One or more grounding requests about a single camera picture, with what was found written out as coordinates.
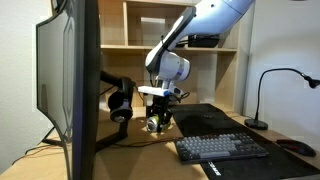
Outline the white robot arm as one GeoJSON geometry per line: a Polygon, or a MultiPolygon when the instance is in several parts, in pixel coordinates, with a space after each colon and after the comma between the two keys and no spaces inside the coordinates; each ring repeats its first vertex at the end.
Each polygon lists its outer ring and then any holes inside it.
{"type": "Polygon", "coordinates": [[[170,31],[148,53],[145,67],[156,76],[155,87],[139,87],[140,92],[153,95],[153,104],[147,115],[149,132],[161,132],[168,127],[171,116],[168,111],[170,95],[174,94],[174,82],[185,80],[190,73],[190,62],[173,52],[185,37],[195,41],[211,39],[230,30],[248,11],[255,0],[201,0],[187,7],[170,31]]]}

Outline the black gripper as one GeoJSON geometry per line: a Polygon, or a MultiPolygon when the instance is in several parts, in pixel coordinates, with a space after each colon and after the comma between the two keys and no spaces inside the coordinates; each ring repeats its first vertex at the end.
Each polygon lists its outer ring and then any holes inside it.
{"type": "Polygon", "coordinates": [[[147,119],[152,116],[158,116],[161,124],[171,122],[172,112],[169,110],[168,106],[169,96],[154,96],[152,105],[146,107],[147,119]]]}

